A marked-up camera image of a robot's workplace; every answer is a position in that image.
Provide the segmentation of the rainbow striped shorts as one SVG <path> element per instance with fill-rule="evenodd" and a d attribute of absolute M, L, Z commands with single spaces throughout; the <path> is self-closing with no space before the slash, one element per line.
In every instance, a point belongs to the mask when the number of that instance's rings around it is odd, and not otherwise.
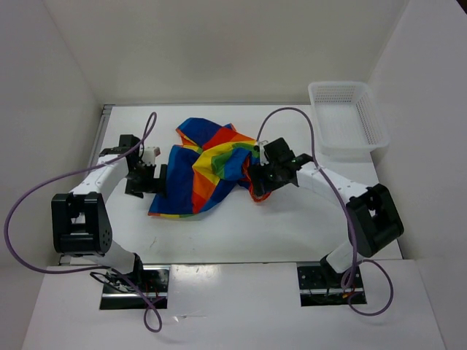
<path fill-rule="evenodd" d="M 239 185 L 255 202 L 270 193 L 256 195 L 249 166 L 260 163 L 256 140 L 239 133 L 232 124 L 218 125 L 204 118 L 190 117 L 176 129 L 181 145 L 169 154 L 166 194 L 157 194 L 150 216 L 183 218 L 208 211 Z"/>

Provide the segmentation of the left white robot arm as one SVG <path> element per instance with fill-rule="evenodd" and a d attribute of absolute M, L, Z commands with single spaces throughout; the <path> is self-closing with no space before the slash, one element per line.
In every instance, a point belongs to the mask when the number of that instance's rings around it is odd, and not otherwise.
<path fill-rule="evenodd" d="M 146 281 L 142 260 L 114 240 L 106 202 L 122 180 L 126 180 L 128 195 L 164 195 L 167 165 L 155 176 L 155 159 L 160 153 L 158 147 L 143 146 L 131 134 L 120 136 L 116 147 L 103 149 L 97 168 L 70 192 L 57 194 L 51 201 L 55 251 L 116 269 L 127 290 L 140 290 Z"/>

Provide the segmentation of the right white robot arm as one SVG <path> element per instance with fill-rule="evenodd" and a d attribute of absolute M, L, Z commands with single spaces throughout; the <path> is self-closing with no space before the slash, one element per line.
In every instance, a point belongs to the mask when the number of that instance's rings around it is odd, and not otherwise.
<path fill-rule="evenodd" d="M 295 155 L 283 138 L 259 144 L 254 150 L 259 152 L 259 162 L 247 168 L 254 198 L 293 184 L 344 210 L 348 238 L 320 261 L 320 278 L 325 285 L 339 285 L 354 263 L 373 257 L 404 233 L 386 186 L 366 186 L 326 170 L 311 155 Z"/>

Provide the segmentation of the white plastic basket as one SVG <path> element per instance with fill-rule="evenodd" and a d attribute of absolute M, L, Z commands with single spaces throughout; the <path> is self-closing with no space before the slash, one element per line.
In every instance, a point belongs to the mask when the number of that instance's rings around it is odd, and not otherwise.
<path fill-rule="evenodd" d="M 323 154 L 359 158 L 389 145 L 382 114 L 366 83 L 312 82 L 308 93 Z"/>

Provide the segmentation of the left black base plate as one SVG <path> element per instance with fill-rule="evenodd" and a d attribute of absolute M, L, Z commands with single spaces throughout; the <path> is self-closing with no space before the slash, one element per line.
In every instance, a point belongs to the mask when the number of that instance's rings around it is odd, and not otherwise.
<path fill-rule="evenodd" d="M 143 310 L 147 307 L 135 289 L 114 273 L 93 273 L 93 277 L 103 285 L 100 310 Z M 169 265 L 145 265 L 142 282 L 137 284 L 157 309 L 167 308 L 169 277 Z"/>

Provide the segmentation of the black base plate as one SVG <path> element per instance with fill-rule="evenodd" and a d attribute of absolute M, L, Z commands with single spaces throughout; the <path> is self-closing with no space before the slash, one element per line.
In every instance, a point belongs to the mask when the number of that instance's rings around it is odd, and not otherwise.
<path fill-rule="evenodd" d="M 357 305 L 367 304 L 360 270 L 353 285 L 345 291 L 341 288 L 341 279 L 329 281 L 318 262 L 297 264 L 298 287 L 301 306 L 342 306 L 352 297 Z"/>
<path fill-rule="evenodd" d="M 103 285 L 100 310 L 143 310 L 147 307 L 135 289 L 114 273 L 93 273 L 93 277 Z M 137 284 L 157 309 L 167 308 L 169 277 L 169 265 L 145 265 L 142 282 Z"/>

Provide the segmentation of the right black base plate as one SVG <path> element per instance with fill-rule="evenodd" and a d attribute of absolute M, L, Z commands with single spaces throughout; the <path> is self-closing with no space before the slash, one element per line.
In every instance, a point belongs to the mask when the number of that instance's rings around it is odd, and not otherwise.
<path fill-rule="evenodd" d="M 341 279 L 329 281 L 318 262 L 297 264 L 298 287 L 301 306 L 342 306 L 352 297 L 357 305 L 367 304 L 360 270 L 353 285 L 345 291 L 341 288 Z"/>

